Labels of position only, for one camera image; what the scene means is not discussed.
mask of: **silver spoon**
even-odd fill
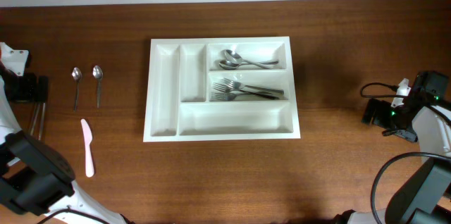
[[[73,107],[73,110],[76,111],[78,105],[78,84],[82,79],[82,71],[80,71],[80,69],[78,68],[74,68],[72,71],[72,77],[77,82],[77,92],[75,93],[75,105]]]
[[[279,60],[265,61],[265,62],[260,62],[260,63],[264,64],[264,65],[276,65],[279,63]],[[236,70],[240,66],[247,66],[247,65],[251,65],[251,64],[249,64],[248,62],[242,62],[241,64],[236,64],[236,63],[230,62],[228,60],[219,61],[219,66],[222,67],[222,69],[224,69],[224,70]]]
[[[92,74],[97,80],[97,108],[99,108],[101,96],[101,79],[104,77],[104,72],[101,71],[100,66],[95,66],[94,69],[92,69]]]
[[[252,65],[256,65],[261,68],[271,69],[269,66],[265,66],[265,65],[257,63],[257,62],[248,61],[247,59],[243,59],[238,53],[236,53],[232,50],[225,50],[224,56],[228,61],[233,62],[235,64],[241,64],[242,62],[248,62],[248,63],[251,63]]]

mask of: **brown wooden surface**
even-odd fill
[[[142,142],[150,39],[267,36],[290,36],[302,139]],[[107,208],[137,223],[282,223],[369,211],[378,169],[419,149],[360,123],[359,88],[413,81],[420,70],[451,75],[451,0],[5,8],[0,40],[30,50],[28,71],[50,77],[44,141]],[[93,65],[105,73],[100,109]],[[76,113],[74,66],[85,76]],[[31,106],[13,110],[26,128]],[[94,133],[90,179],[81,118]],[[386,173],[379,208],[419,165],[400,161]],[[2,223],[41,218],[0,206]]]

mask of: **empty tray compartment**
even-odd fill
[[[178,119],[178,68],[179,46],[175,44],[158,44],[151,48],[151,65],[153,77],[149,77],[150,98],[146,112],[146,123],[150,122],[151,136],[174,136],[177,132]]]
[[[233,81],[240,82],[244,85],[251,85],[255,87],[267,87],[271,89],[282,89],[284,94],[274,94],[279,97],[280,100],[288,100],[290,96],[290,84],[289,75],[284,70],[246,70],[246,71],[223,71],[223,72],[211,72],[209,73],[209,86],[210,86],[210,101],[221,101],[212,98],[212,92],[220,93],[214,89],[214,83],[223,84],[223,79],[229,79]],[[243,90],[251,92],[264,92],[261,89],[253,89],[250,87],[245,87]],[[234,91],[233,94],[238,94],[239,96],[234,99],[234,101],[267,101],[263,97],[258,97],[256,95],[243,95],[245,93]]]
[[[205,101],[205,44],[180,45],[180,100]]]
[[[285,57],[285,44],[283,42],[249,42],[235,44],[209,44],[206,48],[209,57],[210,70],[223,70],[219,61],[226,59],[224,50],[230,49],[237,52],[243,59],[253,62],[279,60],[279,63],[271,66],[274,69],[287,68]],[[260,70],[259,66],[240,66],[239,70]]]
[[[183,104],[180,135],[291,133],[287,101]]]

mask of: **utensil organizer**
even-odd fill
[[[224,49],[279,63],[223,70]],[[212,100],[213,83],[225,77],[285,93],[280,100]],[[300,138],[289,37],[152,40],[144,142],[289,138]]]

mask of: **fork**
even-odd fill
[[[250,93],[241,93],[241,94],[234,94],[234,93],[211,93],[211,98],[219,101],[233,101],[239,96],[244,95],[252,95]]]
[[[234,89],[234,90],[243,90],[245,87],[248,87],[248,88],[257,89],[257,90],[261,90],[261,91],[273,92],[276,94],[284,94],[283,89],[273,89],[273,88],[269,88],[269,87],[255,87],[255,86],[245,85],[245,84],[235,81],[235,80],[229,80],[227,78],[223,78],[223,83],[225,85],[227,85],[229,88]]]
[[[277,100],[279,99],[278,97],[272,96],[270,94],[260,94],[260,93],[255,93],[255,92],[251,92],[251,91],[245,91],[245,90],[241,90],[241,89],[232,89],[229,86],[225,85],[225,84],[221,84],[221,83],[214,83],[213,84],[213,89],[215,89],[216,91],[222,92],[222,93],[230,93],[232,91],[240,91],[243,93],[248,93],[248,94],[253,94],[259,97],[264,97],[267,99],[271,99],[271,100]]]

